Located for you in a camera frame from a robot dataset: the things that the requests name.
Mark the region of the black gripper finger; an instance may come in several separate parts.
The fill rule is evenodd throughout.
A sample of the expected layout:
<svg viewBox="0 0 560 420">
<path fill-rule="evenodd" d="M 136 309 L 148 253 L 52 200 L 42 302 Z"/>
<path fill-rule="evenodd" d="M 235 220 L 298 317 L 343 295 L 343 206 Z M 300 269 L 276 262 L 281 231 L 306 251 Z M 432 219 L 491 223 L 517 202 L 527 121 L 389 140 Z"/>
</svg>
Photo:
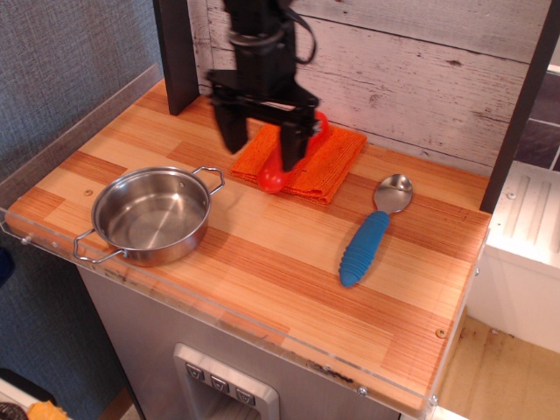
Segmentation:
<svg viewBox="0 0 560 420">
<path fill-rule="evenodd" d="M 214 115 L 226 148 L 231 153 L 240 151 L 249 140 L 247 117 L 238 105 L 216 103 Z"/>
<path fill-rule="evenodd" d="M 280 128 L 282 166 L 285 172 L 291 172 L 305 157 L 308 141 L 317 134 L 319 123 L 301 125 L 284 122 Z"/>
</svg>

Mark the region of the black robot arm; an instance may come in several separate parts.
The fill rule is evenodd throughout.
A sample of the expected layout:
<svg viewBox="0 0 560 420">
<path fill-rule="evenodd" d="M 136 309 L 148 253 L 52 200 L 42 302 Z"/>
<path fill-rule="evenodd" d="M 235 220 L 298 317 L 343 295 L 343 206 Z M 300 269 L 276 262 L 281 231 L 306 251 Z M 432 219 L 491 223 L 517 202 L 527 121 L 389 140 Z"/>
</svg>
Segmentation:
<svg viewBox="0 0 560 420">
<path fill-rule="evenodd" d="M 226 1 L 228 39 L 236 69 L 207 72 L 215 119 L 228 150 L 249 140 L 247 120 L 280 128 L 283 169 L 305 157 L 315 135 L 319 98 L 296 82 L 297 65 L 309 64 L 317 49 L 312 28 L 289 1 Z"/>
</svg>

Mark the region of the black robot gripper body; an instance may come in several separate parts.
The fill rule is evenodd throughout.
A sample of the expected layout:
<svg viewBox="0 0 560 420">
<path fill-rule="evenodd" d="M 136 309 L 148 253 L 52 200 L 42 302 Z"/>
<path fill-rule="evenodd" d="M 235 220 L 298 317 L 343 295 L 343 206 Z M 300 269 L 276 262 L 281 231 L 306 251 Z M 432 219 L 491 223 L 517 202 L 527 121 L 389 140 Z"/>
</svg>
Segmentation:
<svg viewBox="0 0 560 420">
<path fill-rule="evenodd" d="M 313 125 L 316 96 L 296 82 L 294 37 L 232 37 L 234 69 L 212 69 L 212 104 L 220 125 L 243 124 L 247 118 L 275 123 Z"/>
</svg>

